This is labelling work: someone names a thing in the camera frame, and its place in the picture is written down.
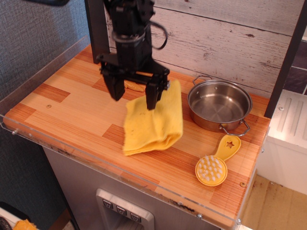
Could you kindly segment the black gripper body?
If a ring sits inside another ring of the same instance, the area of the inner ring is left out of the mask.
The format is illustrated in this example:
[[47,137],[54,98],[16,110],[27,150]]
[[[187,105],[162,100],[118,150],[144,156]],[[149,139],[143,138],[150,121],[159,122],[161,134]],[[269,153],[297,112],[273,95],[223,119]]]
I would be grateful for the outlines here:
[[101,54],[97,59],[104,69],[121,69],[124,80],[146,85],[153,77],[168,77],[169,69],[160,65],[152,58],[151,43],[144,40],[138,44],[118,43],[117,53]]

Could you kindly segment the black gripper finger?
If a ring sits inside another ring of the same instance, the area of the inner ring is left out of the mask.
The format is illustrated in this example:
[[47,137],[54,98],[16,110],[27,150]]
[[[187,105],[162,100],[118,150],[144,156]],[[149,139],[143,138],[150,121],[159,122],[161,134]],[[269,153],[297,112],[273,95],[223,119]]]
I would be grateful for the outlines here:
[[121,69],[104,69],[102,75],[111,97],[118,101],[125,93],[124,77]]
[[161,99],[164,90],[168,89],[167,77],[159,78],[153,76],[146,84],[146,103],[147,109],[153,110],[156,107],[156,103]]

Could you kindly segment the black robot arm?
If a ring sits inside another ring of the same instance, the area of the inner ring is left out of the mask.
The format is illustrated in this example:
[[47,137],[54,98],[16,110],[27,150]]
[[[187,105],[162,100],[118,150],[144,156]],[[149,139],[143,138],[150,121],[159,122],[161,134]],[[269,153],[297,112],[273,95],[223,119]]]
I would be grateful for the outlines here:
[[104,5],[112,21],[112,39],[116,54],[101,54],[101,74],[111,97],[118,101],[125,93],[124,81],[146,86],[148,110],[153,110],[169,87],[169,69],[152,58],[151,26],[167,34],[166,29],[151,21],[154,12],[152,0],[106,0]]

